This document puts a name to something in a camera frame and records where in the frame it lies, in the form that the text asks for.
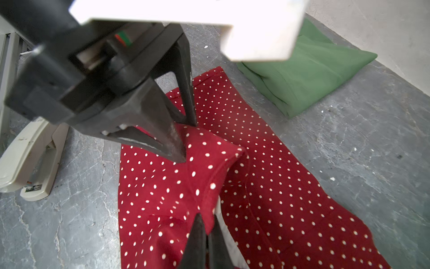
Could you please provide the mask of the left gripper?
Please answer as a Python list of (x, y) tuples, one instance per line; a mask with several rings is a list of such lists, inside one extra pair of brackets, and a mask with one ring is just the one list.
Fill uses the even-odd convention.
[(34, 44), (5, 104), (23, 117), (67, 123), (88, 136), (186, 159), (183, 121), (155, 80), (183, 85), (183, 29), (154, 22), (80, 25), (71, 1), (2, 1), (1, 16)]

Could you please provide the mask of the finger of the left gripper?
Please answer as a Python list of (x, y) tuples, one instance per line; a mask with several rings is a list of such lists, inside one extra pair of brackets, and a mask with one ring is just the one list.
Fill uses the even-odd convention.
[(190, 47), (185, 34), (181, 34), (179, 39), (152, 69), (151, 76), (152, 78), (159, 78), (169, 72), (175, 75), (185, 113), (181, 113), (169, 98), (164, 97), (168, 112), (175, 122), (195, 127), (197, 126), (197, 116), (191, 79)]

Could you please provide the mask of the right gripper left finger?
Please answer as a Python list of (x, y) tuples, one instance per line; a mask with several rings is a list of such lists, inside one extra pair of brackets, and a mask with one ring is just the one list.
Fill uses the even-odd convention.
[(201, 214), (197, 214), (189, 233), (178, 269), (205, 269), (207, 235)]

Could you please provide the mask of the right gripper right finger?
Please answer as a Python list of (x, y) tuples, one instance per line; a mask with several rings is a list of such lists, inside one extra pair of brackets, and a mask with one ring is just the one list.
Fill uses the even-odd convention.
[(207, 237), (208, 268), (209, 269), (234, 269), (231, 257), (222, 234), (222, 230), (215, 216), (214, 227)]

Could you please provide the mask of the green skirt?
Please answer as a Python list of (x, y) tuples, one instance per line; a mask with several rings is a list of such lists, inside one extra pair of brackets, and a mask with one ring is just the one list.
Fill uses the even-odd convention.
[(333, 43), (309, 19), (304, 19), (288, 60), (239, 62), (237, 67), (285, 116), (293, 118), (376, 58), (376, 53)]

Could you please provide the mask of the red polka dot skirt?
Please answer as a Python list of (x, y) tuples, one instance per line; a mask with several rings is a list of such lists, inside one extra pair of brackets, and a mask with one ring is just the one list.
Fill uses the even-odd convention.
[(177, 126), (184, 163), (122, 146), (122, 268), (176, 268), (195, 215), (210, 231), (216, 207), (251, 269), (389, 267), (369, 228), (324, 192), (222, 68), (193, 85), (198, 125)]

